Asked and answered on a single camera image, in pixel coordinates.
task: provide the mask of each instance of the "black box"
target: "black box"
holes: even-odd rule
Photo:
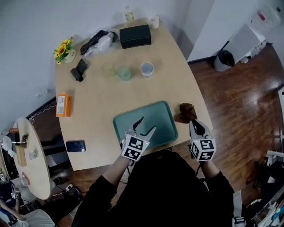
[[[120,29],[120,43],[123,49],[152,44],[149,25]]]

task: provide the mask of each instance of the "teal tray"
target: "teal tray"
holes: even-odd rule
[[[137,134],[145,134],[152,126],[156,126],[147,150],[171,143],[178,138],[178,131],[169,105],[165,101],[160,101],[116,116],[113,124],[118,142],[124,138],[130,126],[141,117],[144,119],[136,128]]]

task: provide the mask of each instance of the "wooden table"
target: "wooden table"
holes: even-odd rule
[[[137,24],[146,23],[140,20]],[[167,101],[173,115],[179,104],[192,103],[198,119],[213,128],[196,80],[172,35],[162,22],[158,29],[151,30],[151,35],[152,45],[123,50],[119,44],[111,53],[87,57],[89,68],[82,82],[70,73],[81,59],[82,43],[75,46],[77,55],[72,63],[56,66],[56,94],[67,93],[73,98],[71,117],[59,118],[64,141],[84,140],[86,144],[86,152],[68,153],[74,170],[112,164],[121,153],[113,118],[157,101]],[[151,78],[144,78],[140,72],[145,62],[154,65]],[[108,76],[105,63],[113,63],[116,68],[128,65],[132,79],[124,82],[117,76]],[[190,139],[189,125],[176,123],[176,127],[178,139],[164,147]]]
[[[28,147],[25,149],[27,165],[20,166],[17,155],[14,157],[19,175],[22,176],[22,172],[24,172],[31,182],[28,185],[30,192],[39,199],[46,200],[51,193],[51,179],[39,137],[32,124],[26,118],[19,118],[15,122],[14,128],[19,129],[20,139],[23,135],[28,134]],[[38,156],[30,160],[29,152],[33,152],[34,150],[36,150]]]

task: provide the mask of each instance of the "potted plant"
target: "potted plant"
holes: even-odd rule
[[[76,50],[72,49],[71,44],[73,43],[73,36],[70,39],[64,40],[55,50],[54,59],[57,64],[61,62],[70,63],[74,60]]]

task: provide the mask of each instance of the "black sleeve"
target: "black sleeve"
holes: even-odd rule
[[[111,208],[111,200],[116,194],[116,187],[100,176],[90,186],[83,202],[79,206],[74,217],[72,226],[83,226],[89,218],[101,217]]]
[[[224,222],[232,224],[234,214],[234,190],[229,181],[221,172],[217,176],[208,178],[205,181],[213,200],[213,207],[215,207],[216,215],[220,215],[220,219]]]

